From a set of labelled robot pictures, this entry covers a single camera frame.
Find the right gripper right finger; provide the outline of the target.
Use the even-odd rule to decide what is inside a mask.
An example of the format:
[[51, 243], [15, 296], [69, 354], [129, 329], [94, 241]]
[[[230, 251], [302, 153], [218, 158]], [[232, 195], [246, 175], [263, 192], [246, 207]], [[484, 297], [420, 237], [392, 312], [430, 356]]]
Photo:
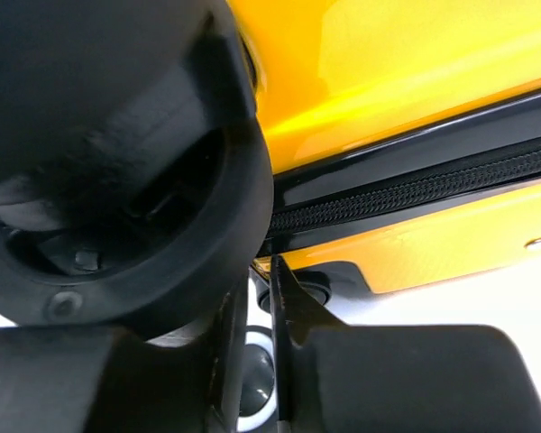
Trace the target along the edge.
[[495, 327], [351, 326], [270, 267], [281, 432], [541, 432], [541, 399]]

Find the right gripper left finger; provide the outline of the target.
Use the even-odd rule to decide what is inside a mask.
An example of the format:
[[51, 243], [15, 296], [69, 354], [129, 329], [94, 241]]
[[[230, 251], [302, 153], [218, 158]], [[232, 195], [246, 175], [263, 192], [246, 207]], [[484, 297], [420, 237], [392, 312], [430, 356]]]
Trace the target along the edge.
[[235, 290], [178, 347], [120, 327], [0, 328], [0, 432], [233, 432], [246, 316]]

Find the yellow hard-shell suitcase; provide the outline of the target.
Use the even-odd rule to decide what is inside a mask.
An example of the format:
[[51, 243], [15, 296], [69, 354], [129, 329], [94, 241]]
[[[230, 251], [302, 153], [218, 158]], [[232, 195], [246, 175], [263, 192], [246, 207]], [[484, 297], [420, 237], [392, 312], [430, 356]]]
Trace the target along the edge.
[[0, 1], [0, 314], [178, 347], [246, 290], [233, 432], [273, 256], [346, 323], [539, 245], [541, 1]]

